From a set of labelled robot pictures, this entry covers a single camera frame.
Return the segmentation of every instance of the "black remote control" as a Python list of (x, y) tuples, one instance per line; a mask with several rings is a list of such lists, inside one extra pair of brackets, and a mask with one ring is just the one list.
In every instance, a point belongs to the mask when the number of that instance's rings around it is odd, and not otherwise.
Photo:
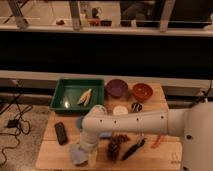
[(64, 143), (68, 141), (64, 124), (62, 122), (58, 122), (55, 124), (55, 132), (57, 135), (58, 143), (60, 145), (63, 145)]

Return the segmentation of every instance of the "bowl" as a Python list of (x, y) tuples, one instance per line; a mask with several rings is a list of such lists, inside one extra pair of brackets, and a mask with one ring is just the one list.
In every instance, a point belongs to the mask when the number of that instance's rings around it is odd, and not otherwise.
[(152, 96), (153, 90), (147, 84), (138, 83), (133, 86), (132, 94), (137, 101), (144, 102)]
[(128, 91), (128, 85), (123, 80), (113, 79), (107, 83), (105, 89), (112, 97), (120, 98)]

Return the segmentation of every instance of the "purple bowl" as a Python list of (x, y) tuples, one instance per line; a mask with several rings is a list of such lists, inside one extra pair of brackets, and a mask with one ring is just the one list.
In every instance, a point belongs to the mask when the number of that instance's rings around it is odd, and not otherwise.
[(120, 79), (113, 79), (106, 85), (106, 91), (112, 97), (119, 98), (128, 91), (128, 85), (125, 81)]

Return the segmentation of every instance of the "plastic tray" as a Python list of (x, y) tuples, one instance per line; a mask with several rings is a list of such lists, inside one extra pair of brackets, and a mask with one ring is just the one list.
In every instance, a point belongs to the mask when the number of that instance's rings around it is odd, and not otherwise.
[[(92, 89), (87, 106), (78, 105), (82, 93)], [(88, 112), (94, 105), (104, 104), (104, 80), (60, 79), (57, 83), (50, 109), (56, 113)]]

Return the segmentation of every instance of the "black wall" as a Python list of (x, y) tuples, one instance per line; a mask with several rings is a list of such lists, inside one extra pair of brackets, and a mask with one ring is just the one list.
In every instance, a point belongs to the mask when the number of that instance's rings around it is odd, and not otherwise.
[(213, 77), (213, 38), (0, 32), (0, 69)]

